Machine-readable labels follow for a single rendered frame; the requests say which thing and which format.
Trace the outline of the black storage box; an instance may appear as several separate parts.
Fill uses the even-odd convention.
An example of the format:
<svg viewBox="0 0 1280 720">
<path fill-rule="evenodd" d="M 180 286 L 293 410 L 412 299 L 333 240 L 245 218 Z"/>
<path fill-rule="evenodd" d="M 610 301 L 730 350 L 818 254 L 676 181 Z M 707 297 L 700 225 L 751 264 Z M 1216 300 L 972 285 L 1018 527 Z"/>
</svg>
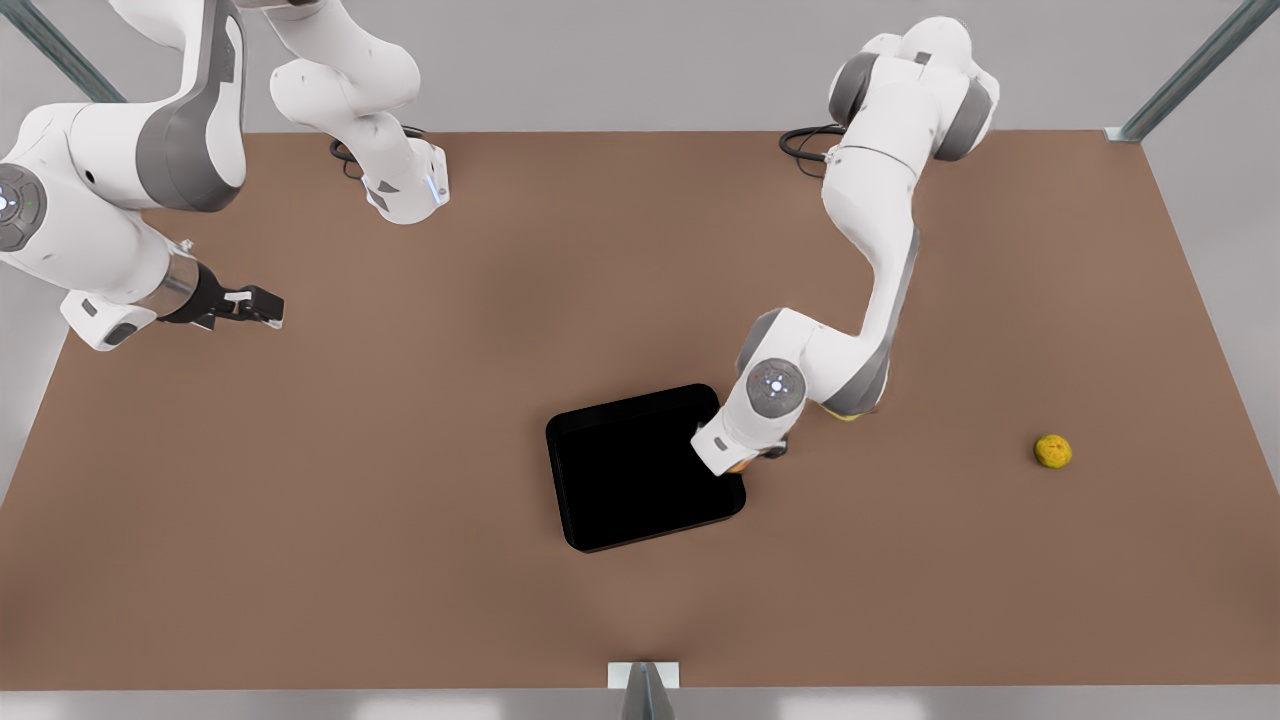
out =
<svg viewBox="0 0 1280 720">
<path fill-rule="evenodd" d="M 545 434 L 566 542 L 593 553 L 740 512 L 742 478 L 714 475 L 690 445 L 719 406 L 712 387 L 690 384 L 553 416 Z"/>
</svg>

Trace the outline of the silver frame post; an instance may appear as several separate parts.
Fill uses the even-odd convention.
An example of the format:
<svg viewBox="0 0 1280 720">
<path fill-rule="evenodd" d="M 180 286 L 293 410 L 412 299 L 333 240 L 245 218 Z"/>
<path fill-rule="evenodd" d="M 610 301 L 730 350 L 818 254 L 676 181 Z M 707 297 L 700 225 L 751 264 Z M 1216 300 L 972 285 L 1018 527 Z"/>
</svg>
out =
<svg viewBox="0 0 1280 720">
<path fill-rule="evenodd" d="M 45 55 L 90 101 L 124 102 L 125 97 L 79 49 L 35 5 L 33 0 L 0 0 L 0 15 Z"/>
<path fill-rule="evenodd" d="M 620 720 L 677 720 L 668 689 L 680 688 L 678 662 L 609 662 L 608 688 L 623 691 Z"/>
<path fill-rule="evenodd" d="M 1103 128 L 1110 143 L 1139 143 L 1178 109 L 1274 13 L 1280 0 L 1242 0 L 1161 87 L 1121 126 Z"/>
</svg>

